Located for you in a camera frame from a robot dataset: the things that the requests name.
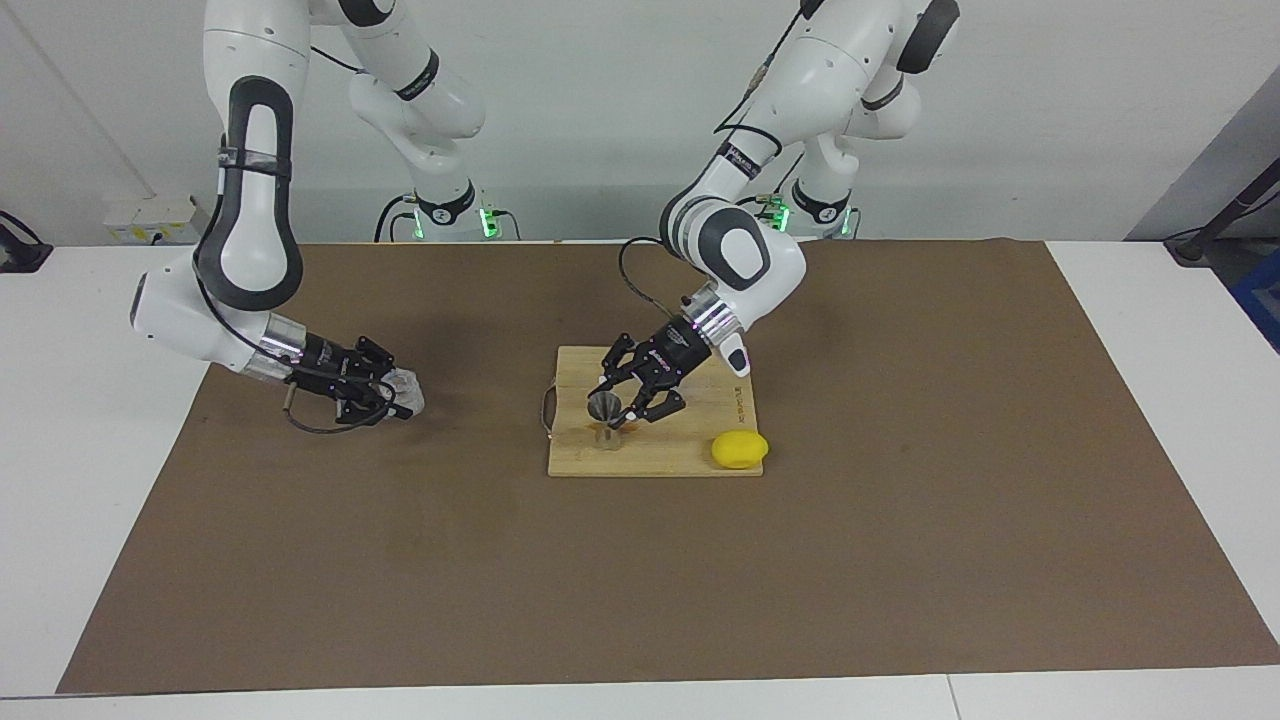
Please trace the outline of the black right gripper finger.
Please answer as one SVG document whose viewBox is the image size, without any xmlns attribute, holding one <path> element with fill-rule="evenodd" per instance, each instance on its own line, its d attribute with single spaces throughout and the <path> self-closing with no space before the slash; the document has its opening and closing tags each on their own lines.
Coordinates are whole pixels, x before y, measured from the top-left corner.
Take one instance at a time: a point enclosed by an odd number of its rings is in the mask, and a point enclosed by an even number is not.
<svg viewBox="0 0 1280 720">
<path fill-rule="evenodd" d="M 398 396 L 393 386 L 337 386 L 335 423 L 343 427 L 371 427 L 388 418 L 408 420 L 413 411 Z"/>
<path fill-rule="evenodd" d="M 347 351 L 347 375 L 387 375 L 394 369 L 394 356 L 369 337 L 358 337 Z"/>
</svg>

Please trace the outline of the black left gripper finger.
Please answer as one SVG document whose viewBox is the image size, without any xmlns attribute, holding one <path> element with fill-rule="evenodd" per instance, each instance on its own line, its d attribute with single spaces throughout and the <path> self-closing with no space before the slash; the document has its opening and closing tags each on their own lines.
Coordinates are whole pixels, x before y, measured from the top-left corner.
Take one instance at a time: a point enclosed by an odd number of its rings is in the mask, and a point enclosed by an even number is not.
<svg viewBox="0 0 1280 720">
<path fill-rule="evenodd" d="M 600 389 L 613 389 L 635 378 L 634 352 L 637 343 L 632 337 L 618 337 L 602 359 Z"/>
<path fill-rule="evenodd" d="M 650 388 L 643 386 L 635 400 L 622 411 L 620 425 L 632 421 L 655 423 L 685 407 L 685 398 L 677 387 Z"/>
</svg>

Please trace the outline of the clear glass cup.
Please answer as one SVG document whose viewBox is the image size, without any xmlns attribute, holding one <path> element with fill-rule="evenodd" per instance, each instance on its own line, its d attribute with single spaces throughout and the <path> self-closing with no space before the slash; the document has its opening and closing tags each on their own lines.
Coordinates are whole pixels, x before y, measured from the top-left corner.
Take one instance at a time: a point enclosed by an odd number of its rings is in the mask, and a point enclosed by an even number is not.
<svg viewBox="0 0 1280 720">
<path fill-rule="evenodd" d="M 394 368 L 383 377 L 383 380 L 396 392 L 394 405 L 398 407 L 396 415 L 399 419 L 407 420 L 422 413 L 425 409 L 425 397 L 419 378 L 413 372 Z"/>
</svg>

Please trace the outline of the steel jigger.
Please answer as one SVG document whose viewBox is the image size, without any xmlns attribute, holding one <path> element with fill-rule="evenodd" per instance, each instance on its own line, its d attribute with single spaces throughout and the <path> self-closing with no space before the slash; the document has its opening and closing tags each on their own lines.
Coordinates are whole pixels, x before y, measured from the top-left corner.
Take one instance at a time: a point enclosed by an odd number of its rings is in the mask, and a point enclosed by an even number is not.
<svg viewBox="0 0 1280 720">
<path fill-rule="evenodd" d="M 588 415 L 591 418 L 594 447 L 600 451 L 620 450 L 626 423 L 621 398 L 607 389 L 591 392 L 588 396 Z"/>
</svg>

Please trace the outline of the bamboo cutting board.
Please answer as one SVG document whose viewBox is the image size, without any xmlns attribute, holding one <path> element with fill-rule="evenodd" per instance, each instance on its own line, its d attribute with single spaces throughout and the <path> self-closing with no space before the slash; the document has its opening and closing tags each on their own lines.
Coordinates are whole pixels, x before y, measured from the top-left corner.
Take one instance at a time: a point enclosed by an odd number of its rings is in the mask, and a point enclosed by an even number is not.
<svg viewBox="0 0 1280 720">
<path fill-rule="evenodd" d="M 678 388 L 687 406 L 658 423 L 628 423 L 617 441 L 598 439 L 588 395 L 599 384 L 604 346 L 566 345 L 556 356 L 556 413 L 547 473 L 554 478 L 762 477 L 758 462 L 726 469 L 712 456 L 717 436 L 756 430 L 753 384 L 712 359 Z"/>
</svg>

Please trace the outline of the yellow lemon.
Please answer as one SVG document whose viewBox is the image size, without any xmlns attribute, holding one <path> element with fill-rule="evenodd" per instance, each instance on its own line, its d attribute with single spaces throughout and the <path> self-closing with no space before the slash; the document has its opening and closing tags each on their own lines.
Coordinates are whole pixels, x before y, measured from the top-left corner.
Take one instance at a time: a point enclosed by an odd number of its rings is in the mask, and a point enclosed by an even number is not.
<svg viewBox="0 0 1280 720">
<path fill-rule="evenodd" d="M 769 452 L 768 439 L 758 430 L 726 430 L 710 442 L 710 457 L 724 470 L 759 468 Z"/>
</svg>

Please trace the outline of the brown table mat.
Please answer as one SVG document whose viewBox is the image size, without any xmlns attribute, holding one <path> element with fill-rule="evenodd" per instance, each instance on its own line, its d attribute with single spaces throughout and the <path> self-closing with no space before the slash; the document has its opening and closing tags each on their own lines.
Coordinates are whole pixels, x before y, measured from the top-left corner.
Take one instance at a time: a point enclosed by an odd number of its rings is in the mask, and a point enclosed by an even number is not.
<svg viewBox="0 0 1280 720">
<path fill-rule="evenodd" d="M 312 245 L 285 307 L 415 369 L 337 437 L 205 377 L 59 691 L 1280 664 L 1046 246 L 809 243 L 758 478 L 547 474 L 556 352 L 659 320 L 589 245 Z"/>
</svg>

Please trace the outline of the black stand leg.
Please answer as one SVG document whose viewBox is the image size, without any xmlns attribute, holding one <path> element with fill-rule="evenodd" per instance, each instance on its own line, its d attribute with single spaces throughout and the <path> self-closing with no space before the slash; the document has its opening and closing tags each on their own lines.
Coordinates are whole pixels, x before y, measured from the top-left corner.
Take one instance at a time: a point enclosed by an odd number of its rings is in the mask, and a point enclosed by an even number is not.
<svg viewBox="0 0 1280 720">
<path fill-rule="evenodd" d="M 1271 161 L 1207 224 L 1171 234 L 1161 240 L 1162 246 L 1180 266 L 1210 266 L 1207 249 L 1235 222 L 1266 209 L 1276 199 L 1280 199 L 1280 190 L 1275 190 L 1270 196 L 1263 199 L 1265 191 L 1274 190 L 1279 184 L 1280 156 Z"/>
</svg>

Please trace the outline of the white wall socket box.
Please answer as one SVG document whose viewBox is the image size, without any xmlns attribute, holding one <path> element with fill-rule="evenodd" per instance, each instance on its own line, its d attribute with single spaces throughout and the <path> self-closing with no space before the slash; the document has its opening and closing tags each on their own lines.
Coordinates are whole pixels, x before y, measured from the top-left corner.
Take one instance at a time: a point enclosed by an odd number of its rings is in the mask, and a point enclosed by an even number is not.
<svg viewBox="0 0 1280 720">
<path fill-rule="evenodd" d="M 120 243 L 195 245 L 210 215 L 189 195 L 155 196 L 113 204 L 102 227 Z"/>
</svg>

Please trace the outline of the black clamp mount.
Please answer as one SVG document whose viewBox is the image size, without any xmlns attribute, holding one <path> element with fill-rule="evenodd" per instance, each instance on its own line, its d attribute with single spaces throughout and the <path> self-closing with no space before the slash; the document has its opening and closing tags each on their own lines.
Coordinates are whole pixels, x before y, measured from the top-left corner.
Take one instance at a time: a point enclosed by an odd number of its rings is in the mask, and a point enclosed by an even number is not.
<svg viewBox="0 0 1280 720">
<path fill-rule="evenodd" d="M 37 272 L 52 254 L 54 246 L 45 243 L 23 220 L 0 210 L 0 274 L 29 274 Z"/>
</svg>

